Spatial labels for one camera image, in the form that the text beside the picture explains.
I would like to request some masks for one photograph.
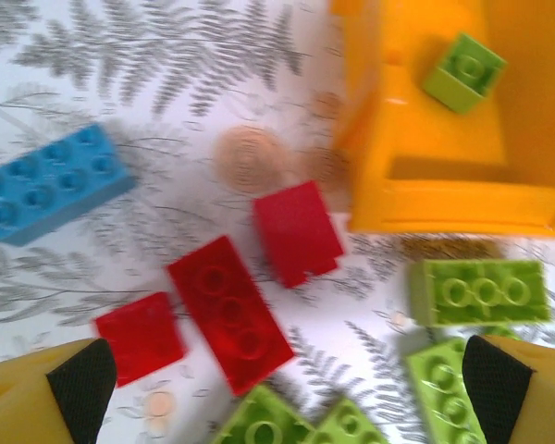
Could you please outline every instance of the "toy block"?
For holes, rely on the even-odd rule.
[[[25,245],[134,186],[93,124],[0,166],[0,241]]]
[[[116,368],[104,339],[0,363],[0,443],[96,442]]]
[[[341,399],[304,444],[389,444],[382,433],[348,399]]]
[[[314,182],[256,199],[253,216],[269,261],[285,287],[337,268],[336,258],[343,249]]]
[[[465,114],[489,97],[506,65],[505,60],[462,32],[422,87],[452,111]]]
[[[212,444],[301,444],[313,430],[272,390],[258,385],[240,403]]]
[[[185,346],[164,292],[124,305],[94,322],[99,335],[111,345],[120,387],[185,356]]]
[[[555,350],[473,336],[462,373],[488,443],[555,443]]]
[[[412,316],[426,327],[550,319],[537,261],[422,261],[410,270]]]
[[[485,444],[463,384],[464,347],[455,338],[407,357],[432,442]]]
[[[520,336],[518,336],[518,333],[516,333],[514,330],[506,326],[488,327],[485,330],[485,334],[489,336],[501,336],[503,338],[510,338],[510,339],[516,339],[516,340],[522,339],[520,338]]]
[[[228,237],[167,268],[232,391],[241,395],[294,357]]]

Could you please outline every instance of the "blue lego brick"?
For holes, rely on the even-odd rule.
[[[136,182],[98,124],[0,166],[0,241],[25,245]]]

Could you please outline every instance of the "red lego brick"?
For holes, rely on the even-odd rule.
[[[185,355],[166,293],[155,293],[124,305],[94,322],[113,351],[119,387]]]
[[[343,249],[314,182],[256,199],[253,216],[277,279],[285,287],[338,267],[336,258]]]
[[[235,395],[294,357],[228,237],[182,257],[167,270]]]

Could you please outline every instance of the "green lego brick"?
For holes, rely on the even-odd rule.
[[[412,317],[425,327],[546,322],[537,261],[422,261],[410,268]]]
[[[389,444],[352,401],[343,398],[304,444]]]
[[[212,444],[301,444],[313,431],[277,394],[258,385],[242,400]]]
[[[520,336],[518,336],[518,334],[514,330],[506,326],[489,327],[485,330],[484,334],[489,336],[502,336],[503,338],[522,340],[522,338],[520,338]]]
[[[461,33],[422,88],[452,111],[465,114],[490,95],[506,65],[500,56]]]
[[[463,383],[465,347],[454,338],[406,358],[432,442],[486,443]]]

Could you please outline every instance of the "tablecloth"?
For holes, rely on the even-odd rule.
[[[414,325],[416,259],[542,261],[554,321],[516,330],[555,347],[555,240],[345,231],[346,163],[327,149],[341,57],[323,0],[0,0],[0,164],[99,121],[139,182],[24,248],[0,244],[0,360],[95,336],[96,316],[167,290],[189,354],[117,389],[98,442],[207,442],[238,400],[164,265],[222,234],[297,354],[268,383],[314,421],[345,394],[391,443],[428,442],[403,356],[479,330]],[[346,255],[285,290],[251,199],[308,179]]]

